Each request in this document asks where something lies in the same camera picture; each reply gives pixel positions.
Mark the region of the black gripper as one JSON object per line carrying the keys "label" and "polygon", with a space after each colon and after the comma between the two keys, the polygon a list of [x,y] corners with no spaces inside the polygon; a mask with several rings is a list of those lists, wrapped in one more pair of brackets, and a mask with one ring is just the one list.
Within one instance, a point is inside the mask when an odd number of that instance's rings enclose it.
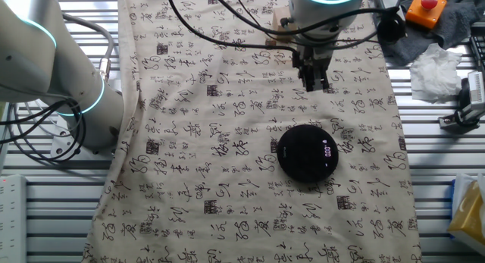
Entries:
{"label": "black gripper", "polygon": [[302,67],[302,77],[305,80],[307,92],[329,88],[326,71],[332,57],[333,50],[328,47],[297,45],[292,64],[295,68]]}

